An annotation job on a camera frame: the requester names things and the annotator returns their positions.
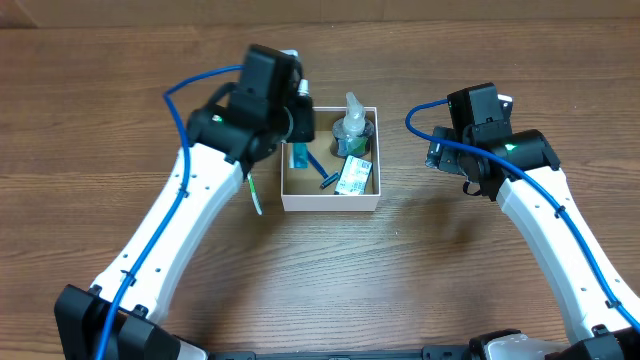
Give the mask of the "small toothpaste tube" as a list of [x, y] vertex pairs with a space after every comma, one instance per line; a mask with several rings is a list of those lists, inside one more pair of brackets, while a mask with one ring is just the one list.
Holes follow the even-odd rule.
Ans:
[[309, 166], [308, 147], [306, 143], [292, 143], [289, 154], [290, 169], [306, 169]]

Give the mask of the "green white toothbrush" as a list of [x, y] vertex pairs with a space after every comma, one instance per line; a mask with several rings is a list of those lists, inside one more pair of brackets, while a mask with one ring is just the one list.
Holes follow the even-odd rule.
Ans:
[[259, 200], [259, 196], [258, 196], [256, 187], [255, 187], [254, 179], [253, 179], [253, 176], [252, 176], [251, 172], [249, 172], [247, 174], [247, 182], [249, 184], [249, 189], [250, 189], [250, 193], [251, 193], [251, 197], [252, 197], [252, 201], [253, 201], [256, 213], [259, 216], [262, 216], [263, 215], [263, 210], [262, 210], [262, 206], [261, 206], [261, 203], [260, 203], [260, 200]]

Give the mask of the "blue soap pump bottle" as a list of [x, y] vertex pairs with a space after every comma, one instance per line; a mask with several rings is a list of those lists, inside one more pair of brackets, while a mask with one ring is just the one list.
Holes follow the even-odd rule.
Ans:
[[374, 125], [367, 118], [365, 107], [353, 92], [346, 93], [345, 115], [332, 127], [334, 141], [331, 153], [339, 158], [363, 157], [371, 149]]

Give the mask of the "white green soap pack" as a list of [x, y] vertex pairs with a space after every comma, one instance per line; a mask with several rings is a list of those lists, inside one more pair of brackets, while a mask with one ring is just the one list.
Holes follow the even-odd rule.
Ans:
[[373, 163], [348, 155], [336, 183], [335, 195], [364, 195]]

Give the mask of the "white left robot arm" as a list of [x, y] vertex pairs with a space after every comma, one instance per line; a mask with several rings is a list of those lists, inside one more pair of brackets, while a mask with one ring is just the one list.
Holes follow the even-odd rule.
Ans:
[[54, 315], [68, 359], [209, 359], [162, 328], [204, 235], [252, 167], [283, 143], [314, 139], [313, 101], [295, 50], [254, 44], [240, 65], [211, 70], [163, 99], [180, 148], [129, 242], [83, 290], [66, 286]]

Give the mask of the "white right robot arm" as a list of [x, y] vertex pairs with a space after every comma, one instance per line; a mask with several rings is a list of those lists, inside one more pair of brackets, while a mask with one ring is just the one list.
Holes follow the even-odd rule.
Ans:
[[443, 99], [452, 125], [428, 136], [427, 166], [465, 177], [524, 237], [561, 311], [567, 343], [503, 330], [472, 339], [470, 359], [636, 359], [639, 297], [608, 260], [538, 130], [514, 132], [511, 97], [492, 83]]

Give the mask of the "white open cardboard box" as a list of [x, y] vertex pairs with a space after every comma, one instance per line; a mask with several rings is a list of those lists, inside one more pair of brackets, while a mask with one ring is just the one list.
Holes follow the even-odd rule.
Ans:
[[[289, 212], [369, 212], [375, 211], [381, 198], [380, 150], [378, 137], [378, 112], [376, 107], [366, 107], [366, 118], [374, 124], [371, 149], [364, 159], [372, 163], [372, 171], [362, 195], [336, 195], [335, 184], [321, 189], [323, 177], [310, 165], [308, 168], [292, 168], [292, 145], [281, 146], [280, 196], [285, 211]], [[334, 137], [333, 124], [346, 113], [345, 106], [315, 106], [315, 139], [307, 144], [308, 150], [331, 175], [341, 171], [345, 160], [331, 154]]]

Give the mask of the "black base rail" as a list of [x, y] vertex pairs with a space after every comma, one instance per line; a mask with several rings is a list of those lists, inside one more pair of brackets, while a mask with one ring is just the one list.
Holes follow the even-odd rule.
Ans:
[[472, 360], [463, 345], [428, 345], [412, 350], [326, 351], [256, 354], [250, 351], [211, 352], [209, 360]]

